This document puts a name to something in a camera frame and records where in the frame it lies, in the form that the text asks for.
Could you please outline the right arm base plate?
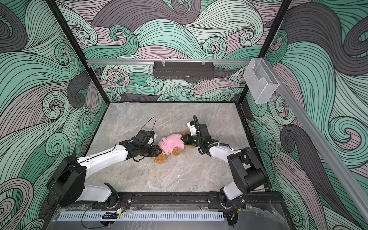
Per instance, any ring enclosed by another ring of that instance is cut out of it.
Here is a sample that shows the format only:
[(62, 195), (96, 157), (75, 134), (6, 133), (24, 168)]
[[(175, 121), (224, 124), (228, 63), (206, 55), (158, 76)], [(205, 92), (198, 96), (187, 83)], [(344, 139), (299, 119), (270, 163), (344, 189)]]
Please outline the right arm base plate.
[(239, 210), (246, 208), (245, 201), (240, 196), (228, 199), (223, 190), (207, 193), (207, 199), (210, 209)]

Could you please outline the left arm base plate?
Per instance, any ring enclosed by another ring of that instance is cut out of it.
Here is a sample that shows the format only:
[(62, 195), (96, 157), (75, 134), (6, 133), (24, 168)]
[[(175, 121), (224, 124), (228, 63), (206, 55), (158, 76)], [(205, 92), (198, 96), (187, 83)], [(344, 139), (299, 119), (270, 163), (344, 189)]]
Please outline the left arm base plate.
[(105, 187), (109, 189), (111, 194), (104, 202), (94, 202), (93, 209), (119, 209), (126, 210), (130, 208), (133, 194), (127, 192), (118, 192), (109, 183), (104, 183)]

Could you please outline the pink teddy hoodie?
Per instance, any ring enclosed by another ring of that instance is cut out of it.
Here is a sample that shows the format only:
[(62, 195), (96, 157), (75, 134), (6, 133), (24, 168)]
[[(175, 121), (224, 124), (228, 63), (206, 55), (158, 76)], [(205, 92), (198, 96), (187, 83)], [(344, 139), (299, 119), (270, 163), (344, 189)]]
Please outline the pink teddy hoodie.
[(185, 147), (184, 142), (181, 140), (181, 137), (181, 134), (171, 134), (167, 137), (162, 138), (159, 141), (158, 146), (166, 155), (173, 154), (175, 149), (178, 149), (180, 152)]

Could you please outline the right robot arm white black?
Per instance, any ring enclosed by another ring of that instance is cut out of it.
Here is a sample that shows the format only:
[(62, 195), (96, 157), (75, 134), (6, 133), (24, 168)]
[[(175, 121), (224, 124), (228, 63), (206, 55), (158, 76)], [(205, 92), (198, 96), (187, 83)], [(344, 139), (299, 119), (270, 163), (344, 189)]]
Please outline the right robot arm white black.
[(187, 126), (190, 133), (181, 138), (185, 145), (195, 146), (201, 155), (218, 158), (230, 167), (233, 181), (220, 191), (224, 201), (248, 194), (267, 182), (267, 173), (251, 147), (234, 149), (220, 143), (210, 136), (205, 124), (191, 121)]

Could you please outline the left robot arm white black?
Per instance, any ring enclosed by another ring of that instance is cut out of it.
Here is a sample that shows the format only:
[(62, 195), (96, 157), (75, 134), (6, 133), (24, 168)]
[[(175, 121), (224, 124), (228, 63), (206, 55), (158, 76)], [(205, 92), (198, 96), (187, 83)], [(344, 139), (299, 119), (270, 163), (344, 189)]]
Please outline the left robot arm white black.
[(113, 208), (119, 202), (118, 192), (109, 184), (90, 185), (86, 179), (116, 163), (132, 159), (135, 162), (161, 154), (154, 144), (154, 131), (140, 130), (129, 140), (124, 140), (102, 152), (77, 158), (65, 157), (47, 183), (54, 204), (66, 207), (76, 201), (91, 201)]

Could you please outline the brown teddy bear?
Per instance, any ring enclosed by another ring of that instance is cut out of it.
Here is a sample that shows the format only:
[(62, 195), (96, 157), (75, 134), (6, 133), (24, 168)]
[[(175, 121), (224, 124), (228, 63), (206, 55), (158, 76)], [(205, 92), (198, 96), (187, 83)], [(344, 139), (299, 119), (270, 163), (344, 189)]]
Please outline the brown teddy bear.
[[(181, 135), (182, 135), (182, 137), (183, 136), (185, 136), (185, 135), (190, 135), (190, 131), (189, 130), (184, 130), (184, 131), (182, 131), (181, 133), (180, 133)], [(184, 147), (184, 149), (183, 150), (181, 150), (180, 152), (179, 152), (179, 150), (178, 149), (175, 149), (174, 150), (174, 153), (173, 154), (170, 154), (170, 155), (166, 155), (166, 154), (164, 154), (163, 152), (158, 156), (158, 157), (156, 157), (156, 158), (153, 158), (152, 159), (152, 162), (153, 163), (156, 163), (156, 164), (163, 164), (164, 162), (165, 162), (165, 160), (169, 157), (169, 156), (179, 156), (180, 154), (181, 154), (181, 152), (182, 151), (186, 151), (187, 149), (190, 149), (190, 148), (194, 148), (194, 146), (186, 146), (185, 145), (185, 147)]]

